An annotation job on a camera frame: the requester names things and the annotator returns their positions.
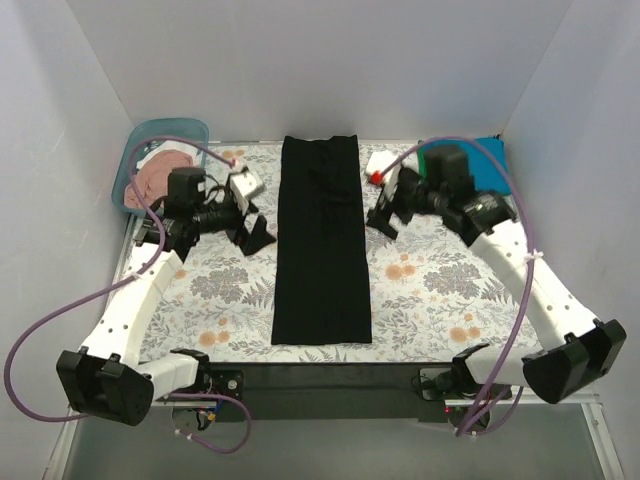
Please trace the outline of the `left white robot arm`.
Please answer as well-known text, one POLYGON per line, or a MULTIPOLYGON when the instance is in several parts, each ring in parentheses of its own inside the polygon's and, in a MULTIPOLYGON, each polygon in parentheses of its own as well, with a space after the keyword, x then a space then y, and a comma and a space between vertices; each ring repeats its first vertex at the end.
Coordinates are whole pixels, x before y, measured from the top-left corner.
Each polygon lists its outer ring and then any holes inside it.
POLYGON ((135 426, 162 397, 183 392, 200 400, 211 392, 204 353, 174 349, 156 361, 140 359, 147 326, 202 235, 225 232, 246 256, 275 241, 253 203, 265 190, 257 174, 230 173, 218 188, 221 201, 209 199, 206 178, 199 167, 169 174, 166 195, 152 204, 134 238, 131 282, 115 292, 79 350, 61 353, 56 371, 73 410, 135 426))

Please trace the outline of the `black t shirt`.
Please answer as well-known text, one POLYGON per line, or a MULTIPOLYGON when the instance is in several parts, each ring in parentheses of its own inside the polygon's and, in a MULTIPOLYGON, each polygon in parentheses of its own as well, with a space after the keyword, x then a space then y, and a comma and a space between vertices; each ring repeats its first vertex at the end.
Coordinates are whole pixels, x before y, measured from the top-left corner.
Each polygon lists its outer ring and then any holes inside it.
POLYGON ((281 150, 274 345, 369 344, 369 271, 355 136, 281 150))

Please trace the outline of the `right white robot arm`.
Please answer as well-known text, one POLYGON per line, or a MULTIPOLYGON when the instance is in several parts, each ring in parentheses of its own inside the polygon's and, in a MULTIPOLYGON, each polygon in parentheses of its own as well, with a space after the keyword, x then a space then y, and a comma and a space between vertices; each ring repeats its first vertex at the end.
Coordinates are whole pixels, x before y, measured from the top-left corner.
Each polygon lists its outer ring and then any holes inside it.
POLYGON ((454 357, 450 373, 436 383, 469 398, 488 384, 526 387, 557 404, 606 375, 627 338, 622 325, 601 321, 569 291, 533 246, 523 214, 505 195, 477 187, 464 149, 443 142, 423 159, 426 172, 420 174, 388 151, 370 156, 365 176, 381 192, 367 214, 368 226, 394 239, 392 216, 403 224, 416 215, 440 217, 518 299, 518 312, 541 346, 533 353, 512 344, 470 347, 454 357))

